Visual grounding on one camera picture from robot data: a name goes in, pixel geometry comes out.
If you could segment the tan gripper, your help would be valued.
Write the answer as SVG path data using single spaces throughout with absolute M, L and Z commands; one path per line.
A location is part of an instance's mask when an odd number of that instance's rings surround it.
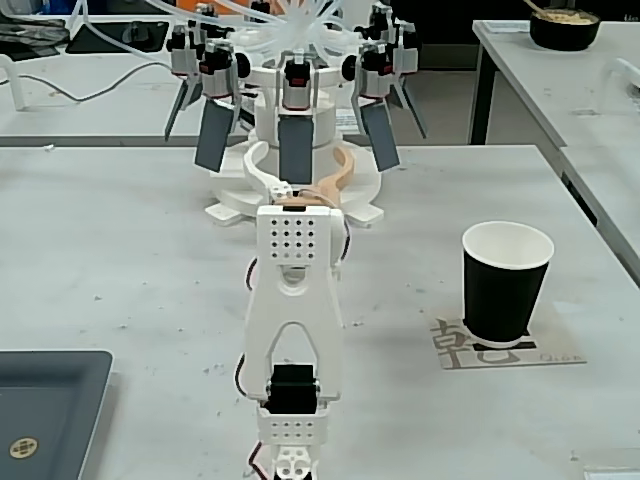
M 258 163 L 268 154 L 269 144 L 258 141 L 247 150 L 242 160 L 245 180 L 266 200 L 288 207 L 341 206 L 341 191 L 351 182 L 355 169 L 355 157 L 349 148 L 333 149 L 333 157 L 339 168 L 324 178 L 324 187 L 309 186 L 294 191 L 288 182 L 258 167 Z

